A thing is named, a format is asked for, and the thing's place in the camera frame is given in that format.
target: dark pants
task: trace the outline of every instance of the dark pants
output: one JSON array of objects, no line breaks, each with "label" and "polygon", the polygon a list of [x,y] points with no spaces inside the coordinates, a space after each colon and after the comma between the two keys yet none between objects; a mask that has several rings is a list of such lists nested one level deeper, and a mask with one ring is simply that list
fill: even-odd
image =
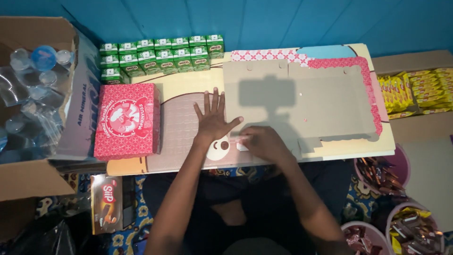
[{"label": "dark pants", "polygon": [[[351,183],[352,165],[342,160],[301,163],[308,181],[336,219]],[[149,212],[156,215],[176,173],[150,174],[143,183]],[[200,176],[184,246],[192,254],[221,254],[244,238],[266,237],[292,254],[314,254],[315,248],[299,222],[285,177],[280,174],[256,185],[244,177]],[[247,217],[243,226],[227,226],[211,205],[240,199]]]}]

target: person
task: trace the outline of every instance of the person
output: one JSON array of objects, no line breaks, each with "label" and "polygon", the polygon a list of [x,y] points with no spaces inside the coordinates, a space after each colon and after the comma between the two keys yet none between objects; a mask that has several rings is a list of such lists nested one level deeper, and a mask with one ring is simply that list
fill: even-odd
[{"label": "person", "polygon": [[[218,188],[200,171],[210,144],[243,117],[225,122],[225,95],[219,96],[217,88],[212,105],[205,92],[204,114],[196,103],[194,108],[198,133],[179,172],[151,174],[143,183],[143,197],[154,217],[146,255],[222,254],[238,240],[259,236],[291,254],[354,254],[337,223],[351,181],[347,163],[305,163],[301,170],[274,129],[247,127],[240,133],[247,137],[242,144],[281,173],[241,189],[239,195],[223,196],[231,186]],[[211,197],[217,193],[220,199],[215,201]]]}]

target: person's left hand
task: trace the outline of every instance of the person's left hand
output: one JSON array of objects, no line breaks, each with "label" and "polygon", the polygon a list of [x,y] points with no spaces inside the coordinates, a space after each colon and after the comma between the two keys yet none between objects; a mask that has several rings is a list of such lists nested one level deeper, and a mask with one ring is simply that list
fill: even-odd
[{"label": "person's left hand", "polygon": [[204,92],[204,115],[201,113],[197,103],[193,103],[193,107],[198,116],[197,138],[207,144],[211,144],[213,141],[224,137],[244,120],[243,117],[237,117],[230,123],[225,122],[225,93],[222,92],[219,100],[219,90],[217,87],[214,88],[212,106],[209,103],[209,92]]}]

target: hand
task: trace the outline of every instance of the hand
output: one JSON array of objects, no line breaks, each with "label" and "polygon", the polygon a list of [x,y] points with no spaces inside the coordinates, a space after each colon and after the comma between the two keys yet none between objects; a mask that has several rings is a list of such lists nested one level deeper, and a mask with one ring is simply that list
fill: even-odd
[{"label": "hand", "polygon": [[230,123],[225,122],[225,93],[222,92],[219,101],[219,90],[217,88],[214,88],[212,107],[209,104],[209,92],[204,92],[204,115],[201,113],[197,103],[193,103],[193,107],[198,116],[198,134],[196,138],[208,145],[224,137],[244,120],[243,117],[237,117]]},{"label": "hand", "polygon": [[250,153],[269,163],[281,166],[282,163],[295,160],[277,132],[271,127],[251,126],[240,133],[247,137],[241,141]]}]

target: red snack box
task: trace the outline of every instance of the red snack box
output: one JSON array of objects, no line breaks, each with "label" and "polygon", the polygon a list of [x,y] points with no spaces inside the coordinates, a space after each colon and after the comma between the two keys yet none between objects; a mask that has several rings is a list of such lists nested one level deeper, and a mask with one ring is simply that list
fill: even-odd
[{"label": "red snack box", "polygon": [[159,154],[159,96],[154,83],[102,85],[94,157],[108,161]]}]

